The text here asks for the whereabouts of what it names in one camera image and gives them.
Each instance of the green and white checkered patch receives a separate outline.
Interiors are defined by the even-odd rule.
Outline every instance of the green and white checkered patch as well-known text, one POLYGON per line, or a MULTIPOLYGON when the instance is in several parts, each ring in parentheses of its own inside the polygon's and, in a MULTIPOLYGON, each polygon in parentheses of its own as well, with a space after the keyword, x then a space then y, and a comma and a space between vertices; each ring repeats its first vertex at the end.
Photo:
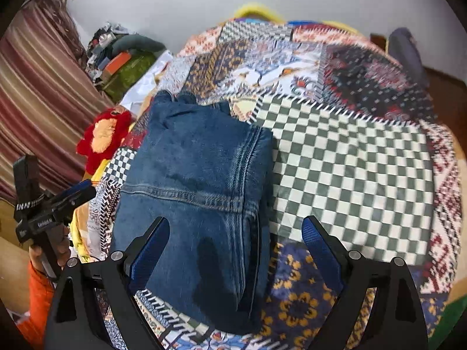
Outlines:
POLYGON ((315 215, 330 235, 365 257, 422 264, 433 215, 433 170, 415 126, 317 109, 264 96, 252 119, 274 134, 273 233, 301 241, 315 215))

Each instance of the jeans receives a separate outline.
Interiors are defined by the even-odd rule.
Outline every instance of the jeans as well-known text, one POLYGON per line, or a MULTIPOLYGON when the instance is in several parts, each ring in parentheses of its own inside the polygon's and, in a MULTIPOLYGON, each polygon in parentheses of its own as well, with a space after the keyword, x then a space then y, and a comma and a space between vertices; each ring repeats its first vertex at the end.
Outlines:
POLYGON ((157 216, 169 242, 146 286, 206 325, 260 326, 269 263, 272 132, 231 118, 228 102, 198 106, 160 91, 117 208, 112 248, 124 250, 157 216))

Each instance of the red and yellow toy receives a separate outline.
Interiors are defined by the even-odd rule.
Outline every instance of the red and yellow toy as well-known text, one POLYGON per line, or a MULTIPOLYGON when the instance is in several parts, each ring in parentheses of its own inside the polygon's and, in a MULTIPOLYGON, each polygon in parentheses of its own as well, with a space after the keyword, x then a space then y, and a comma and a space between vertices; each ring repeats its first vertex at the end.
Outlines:
POLYGON ((99 114, 76 145, 76 152, 87 156, 86 172, 93 175, 104 159, 111 159, 128 134, 132 116, 122 106, 99 114))

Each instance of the metal bolt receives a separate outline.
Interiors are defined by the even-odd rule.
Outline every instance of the metal bolt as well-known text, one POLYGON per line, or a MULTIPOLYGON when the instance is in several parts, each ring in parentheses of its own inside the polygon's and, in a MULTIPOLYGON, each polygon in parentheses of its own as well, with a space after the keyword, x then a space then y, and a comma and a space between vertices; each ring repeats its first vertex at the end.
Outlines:
POLYGON ((357 250, 351 250, 349 251, 349 257, 351 257, 352 259, 360 259, 361 258, 361 254, 357 251, 357 250))
POLYGON ((394 258, 394 263, 396 266, 399 266, 399 267, 402 267, 405 264, 404 260, 399 257, 394 258))
POLYGON ((110 258, 112 260, 120 260, 123 258, 123 253, 121 251, 114 251, 111 255, 110 258))
POLYGON ((66 262, 66 265, 68 267, 74 267, 78 264, 78 258, 70 258, 68 259, 68 261, 66 262))

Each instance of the white wall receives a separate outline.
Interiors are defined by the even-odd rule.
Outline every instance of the white wall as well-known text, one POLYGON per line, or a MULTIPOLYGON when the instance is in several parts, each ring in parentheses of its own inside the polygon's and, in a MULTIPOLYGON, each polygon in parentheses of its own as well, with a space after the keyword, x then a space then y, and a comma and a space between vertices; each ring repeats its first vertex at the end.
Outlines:
POLYGON ((336 20, 366 35, 408 27, 425 65, 464 80, 467 33, 445 0, 69 0, 82 41, 106 20, 119 22, 177 52, 186 39, 259 2, 286 20, 336 20))

